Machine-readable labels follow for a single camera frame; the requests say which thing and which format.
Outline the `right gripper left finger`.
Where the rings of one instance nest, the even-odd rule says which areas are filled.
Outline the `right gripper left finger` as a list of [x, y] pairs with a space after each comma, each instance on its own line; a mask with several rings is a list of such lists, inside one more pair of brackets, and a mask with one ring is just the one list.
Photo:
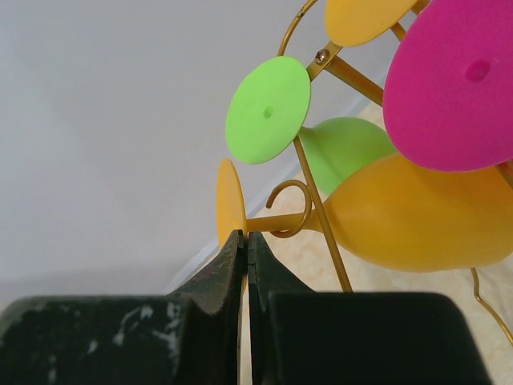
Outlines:
[[237, 384], [244, 235], [165, 295], [34, 296], [1, 316], [4, 384]]

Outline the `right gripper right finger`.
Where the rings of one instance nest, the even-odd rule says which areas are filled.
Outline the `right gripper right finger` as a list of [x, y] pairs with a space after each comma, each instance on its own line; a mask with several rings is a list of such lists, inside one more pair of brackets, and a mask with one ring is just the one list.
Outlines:
[[488, 384], [467, 321], [432, 292], [317, 292], [251, 233], [255, 384]]

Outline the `orange wine glass front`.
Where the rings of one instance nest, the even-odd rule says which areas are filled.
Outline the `orange wine glass front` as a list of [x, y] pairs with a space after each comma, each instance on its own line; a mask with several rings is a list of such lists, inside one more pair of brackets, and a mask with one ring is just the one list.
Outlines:
[[345, 179], [322, 209], [249, 219], [236, 169], [219, 168], [220, 243], [241, 230], [291, 237], [321, 230], [327, 217], [336, 242], [369, 263], [406, 272], [492, 265], [512, 252], [512, 191], [495, 168], [439, 172], [394, 153]]

